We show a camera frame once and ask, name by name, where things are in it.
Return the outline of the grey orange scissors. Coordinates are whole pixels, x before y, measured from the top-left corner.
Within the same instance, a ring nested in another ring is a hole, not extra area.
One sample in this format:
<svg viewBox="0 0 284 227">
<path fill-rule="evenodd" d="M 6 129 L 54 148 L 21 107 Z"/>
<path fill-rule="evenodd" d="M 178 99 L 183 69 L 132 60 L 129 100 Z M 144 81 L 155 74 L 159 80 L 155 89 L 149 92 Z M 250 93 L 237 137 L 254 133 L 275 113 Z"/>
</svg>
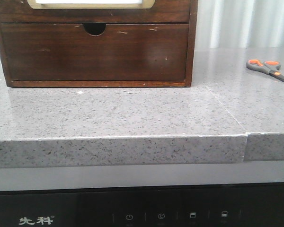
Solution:
<svg viewBox="0 0 284 227">
<path fill-rule="evenodd" d="M 262 72 L 284 82 L 284 75 L 279 71 L 281 63 L 278 61 L 264 61 L 251 59 L 246 62 L 246 67 L 253 71 Z"/>
</svg>

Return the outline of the wooden drawer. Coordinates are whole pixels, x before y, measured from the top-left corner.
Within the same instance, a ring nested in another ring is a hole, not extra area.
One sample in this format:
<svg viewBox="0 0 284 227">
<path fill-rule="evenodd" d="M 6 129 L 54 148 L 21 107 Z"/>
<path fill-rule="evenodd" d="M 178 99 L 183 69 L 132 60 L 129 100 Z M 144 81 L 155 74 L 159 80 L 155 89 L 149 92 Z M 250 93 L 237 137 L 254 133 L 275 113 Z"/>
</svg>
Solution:
<svg viewBox="0 0 284 227">
<path fill-rule="evenodd" d="M 188 22 L 196 0 L 156 0 L 150 9 L 33 9 L 26 0 L 0 0 L 1 23 Z"/>
<path fill-rule="evenodd" d="M 15 80 L 183 80 L 187 24 L 2 24 Z"/>
</svg>

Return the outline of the dark wooden drawer cabinet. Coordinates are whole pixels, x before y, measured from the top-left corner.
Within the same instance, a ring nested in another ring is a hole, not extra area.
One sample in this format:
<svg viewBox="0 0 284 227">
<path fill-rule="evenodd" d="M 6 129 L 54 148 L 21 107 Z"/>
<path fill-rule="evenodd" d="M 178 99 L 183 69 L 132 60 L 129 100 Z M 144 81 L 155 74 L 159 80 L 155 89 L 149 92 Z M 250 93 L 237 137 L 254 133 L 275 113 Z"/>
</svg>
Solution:
<svg viewBox="0 0 284 227">
<path fill-rule="evenodd" d="M 155 0 L 27 0 L 33 9 L 150 9 Z M 106 24 L 187 24 L 188 42 L 186 69 L 183 80 L 15 80 L 11 77 L 3 43 L 0 22 L 0 60 L 7 86 L 9 87 L 189 87 L 192 83 L 192 69 L 195 49 L 197 11 L 191 12 L 189 21 L 151 23 L 105 23 L 81 22 L 64 24 L 84 24 L 90 35 L 101 35 Z M 62 23 L 7 23 L 7 24 L 62 24 Z"/>
</svg>

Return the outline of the black appliance control panel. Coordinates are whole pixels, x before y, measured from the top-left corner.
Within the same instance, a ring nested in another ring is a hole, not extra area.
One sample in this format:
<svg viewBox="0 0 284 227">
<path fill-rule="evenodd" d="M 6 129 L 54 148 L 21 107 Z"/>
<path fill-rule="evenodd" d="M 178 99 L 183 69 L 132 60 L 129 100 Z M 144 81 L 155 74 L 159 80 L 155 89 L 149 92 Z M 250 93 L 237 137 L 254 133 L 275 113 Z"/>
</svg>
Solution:
<svg viewBox="0 0 284 227">
<path fill-rule="evenodd" d="M 2 191 L 0 227 L 284 227 L 284 183 Z"/>
</svg>

